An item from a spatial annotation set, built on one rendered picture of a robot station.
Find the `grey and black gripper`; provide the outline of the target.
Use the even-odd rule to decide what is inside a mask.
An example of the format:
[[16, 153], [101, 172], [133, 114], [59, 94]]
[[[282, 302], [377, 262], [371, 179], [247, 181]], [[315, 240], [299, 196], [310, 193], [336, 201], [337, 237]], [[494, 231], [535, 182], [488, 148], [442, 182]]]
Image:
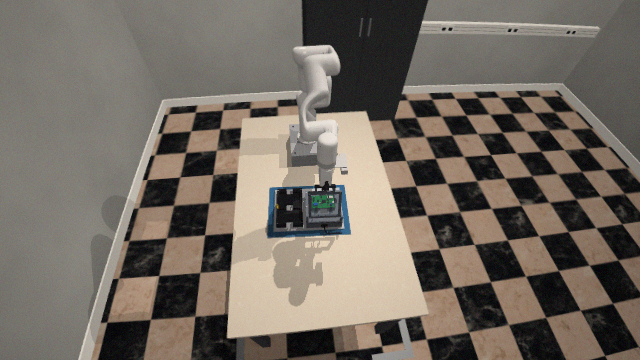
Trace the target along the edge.
[[319, 185], [322, 187], [322, 191], [329, 190], [329, 186], [331, 186], [332, 184], [333, 168], [322, 169], [319, 167], [318, 171], [319, 171]]

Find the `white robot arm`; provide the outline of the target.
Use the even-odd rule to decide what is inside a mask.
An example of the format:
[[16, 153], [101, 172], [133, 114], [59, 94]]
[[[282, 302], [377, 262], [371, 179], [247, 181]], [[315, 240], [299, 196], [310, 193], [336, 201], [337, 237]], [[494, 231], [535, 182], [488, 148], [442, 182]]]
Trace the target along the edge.
[[298, 67], [301, 91], [296, 96], [301, 130], [297, 138], [307, 145], [317, 142], [317, 164], [320, 168], [340, 168], [341, 175], [348, 175], [346, 153], [337, 156], [338, 124], [335, 120], [316, 121], [315, 108], [329, 106], [331, 76], [340, 72], [339, 58], [334, 51], [330, 45], [295, 47], [292, 51], [295, 63], [302, 65]]

